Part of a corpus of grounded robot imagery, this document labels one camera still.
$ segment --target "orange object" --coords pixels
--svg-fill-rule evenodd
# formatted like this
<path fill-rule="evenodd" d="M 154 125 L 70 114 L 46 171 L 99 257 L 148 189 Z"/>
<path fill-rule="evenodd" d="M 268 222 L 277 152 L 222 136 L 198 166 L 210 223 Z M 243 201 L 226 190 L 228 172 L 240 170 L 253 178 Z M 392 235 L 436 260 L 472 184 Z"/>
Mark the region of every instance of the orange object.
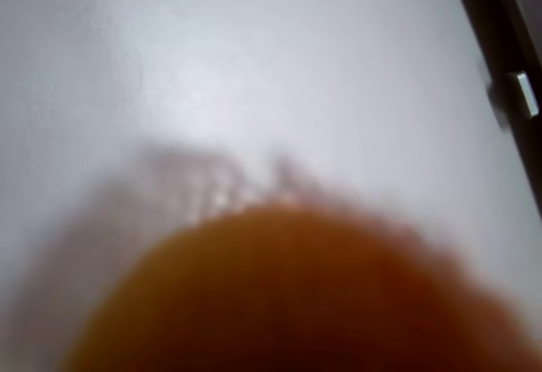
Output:
<path fill-rule="evenodd" d="M 260 208 L 150 252 L 97 310 L 65 369 L 542 367 L 506 310 L 421 242 Z"/>

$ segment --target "round orange object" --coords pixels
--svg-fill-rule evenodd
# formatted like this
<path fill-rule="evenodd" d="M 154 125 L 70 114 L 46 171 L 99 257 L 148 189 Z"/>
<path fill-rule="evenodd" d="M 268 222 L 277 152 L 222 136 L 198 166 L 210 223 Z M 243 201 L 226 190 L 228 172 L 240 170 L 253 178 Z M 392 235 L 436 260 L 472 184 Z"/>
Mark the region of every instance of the round orange object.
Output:
<path fill-rule="evenodd" d="M 499 304 L 386 232 L 283 208 L 183 232 L 97 310 L 65 368 L 542 370 Z"/>

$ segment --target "white wall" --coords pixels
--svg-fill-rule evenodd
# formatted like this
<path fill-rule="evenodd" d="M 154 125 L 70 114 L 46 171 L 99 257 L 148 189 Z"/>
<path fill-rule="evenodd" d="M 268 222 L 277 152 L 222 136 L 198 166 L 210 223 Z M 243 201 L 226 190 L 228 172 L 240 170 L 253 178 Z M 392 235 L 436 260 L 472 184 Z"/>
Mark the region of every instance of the white wall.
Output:
<path fill-rule="evenodd" d="M 3 301 L 47 245 L 28 229 L 137 142 L 188 141 L 439 224 L 542 325 L 540 218 L 488 84 L 460 0 L 0 0 Z"/>

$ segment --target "white surface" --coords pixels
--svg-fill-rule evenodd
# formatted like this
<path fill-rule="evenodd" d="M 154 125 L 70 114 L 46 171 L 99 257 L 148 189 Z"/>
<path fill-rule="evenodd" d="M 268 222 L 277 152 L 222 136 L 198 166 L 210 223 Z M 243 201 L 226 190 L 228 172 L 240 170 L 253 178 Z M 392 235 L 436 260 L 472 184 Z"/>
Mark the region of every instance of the white surface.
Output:
<path fill-rule="evenodd" d="M 542 325 L 542 227 L 460 0 L 0 0 L 0 296 L 142 141 L 286 151 L 438 223 Z"/>

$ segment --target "blurry orange object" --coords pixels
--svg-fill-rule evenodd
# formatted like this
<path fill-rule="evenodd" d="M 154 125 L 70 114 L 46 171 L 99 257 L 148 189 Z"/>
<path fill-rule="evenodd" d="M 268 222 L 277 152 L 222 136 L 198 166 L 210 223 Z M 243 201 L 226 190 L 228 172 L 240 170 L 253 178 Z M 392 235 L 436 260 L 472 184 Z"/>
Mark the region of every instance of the blurry orange object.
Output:
<path fill-rule="evenodd" d="M 415 236 L 286 208 L 167 240 L 65 368 L 542 370 L 506 310 Z"/>

